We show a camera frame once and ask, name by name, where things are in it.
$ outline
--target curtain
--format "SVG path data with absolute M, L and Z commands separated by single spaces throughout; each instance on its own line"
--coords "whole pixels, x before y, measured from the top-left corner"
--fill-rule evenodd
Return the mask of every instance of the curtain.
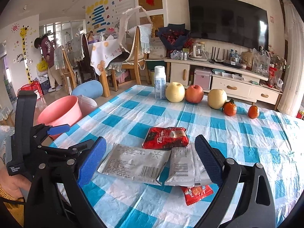
M 286 84 L 278 110 L 296 116 L 304 95 L 304 23 L 290 0 L 283 0 L 288 40 L 288 63 Z

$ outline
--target pink bucket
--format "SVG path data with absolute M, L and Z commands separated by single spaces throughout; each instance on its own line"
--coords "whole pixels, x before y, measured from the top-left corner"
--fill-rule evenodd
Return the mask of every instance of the pink bucket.
M 74 125 L 83 118 L 80 107 L 78 105 L 77 96 L 62 97 L 46 107 L 37 118 L 37 124 L 58 126 L 68 124 Z

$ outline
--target giraffe wall sticker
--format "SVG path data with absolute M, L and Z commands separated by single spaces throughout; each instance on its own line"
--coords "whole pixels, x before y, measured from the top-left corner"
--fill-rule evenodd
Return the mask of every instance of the giraffe wall sticker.
M 22 26 L 22 28 L 20 29 L 20 37 L 22 38 L 22 41 L 21 41 L 22 42 L 22 52 L 23 52 L 23 56 L 24 56 L 24 65 L 25 65 L 27 79 L 28 79 L 29 83 L 32 83 L 33 81 L 31 80 L 31 76 L 29 73 L 29 67 L 27 65 L 27 56 L 26 56 L 27 42 L 25 40 L 26 40 L 26 34 L 28 32 L 28 28 L 29 28 L 29 26 L 27 26 L 27 27 Z

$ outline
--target checkered tablecloth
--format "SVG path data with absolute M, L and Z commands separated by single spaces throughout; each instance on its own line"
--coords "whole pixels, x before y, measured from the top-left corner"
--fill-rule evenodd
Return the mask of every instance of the checkered tablecloth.
M 261 162 L 270 182 L 277 225 L 290 213 L 304 189 L 304 121 L 260 109 L 257 119 L 247 117 L 249 105 L 237 103 L 237 115 L 225 116 L 207 104 L 155 100 L 152 87 L 134 86 L 105 103 L 58 137 L 51 146 L 67 148 L 103 136 L 107 152 L 118 142 L 140 147 L 152 126 L 181 126 L 190 141 L 202 134 L 212 147 L 239 164 Z M 161 174 L 164 182 L 169 164 Z M 216 193 L 215 184 L 211 188 Z M 231 219 L 242 190 L 236 194 L 224 221 Z M 95 172 L 83 187 L 88 200 L 107 227 L 193 227 L 208 208 L 214 194 L 186 206 L 180 187 L 156 186 L 117 179 Z

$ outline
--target drawer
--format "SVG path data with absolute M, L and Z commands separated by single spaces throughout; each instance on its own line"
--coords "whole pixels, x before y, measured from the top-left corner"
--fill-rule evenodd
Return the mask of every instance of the drawer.
M 252 86 L 250 91 L 250 97 L 273 105 L 276 104 L 278 96 L 277 92 L 259 86 Z
M 171 63 L 170 82 L 179 82 L 187 86 L 189 83 L 190 65 L 182 63 Z
M 250 96 L 251 85 L 237 81 L 213 77 L 212 89 L 222 89 L 228 96 L 229 94 L 232 94 L 240 97 L 252 98 Z

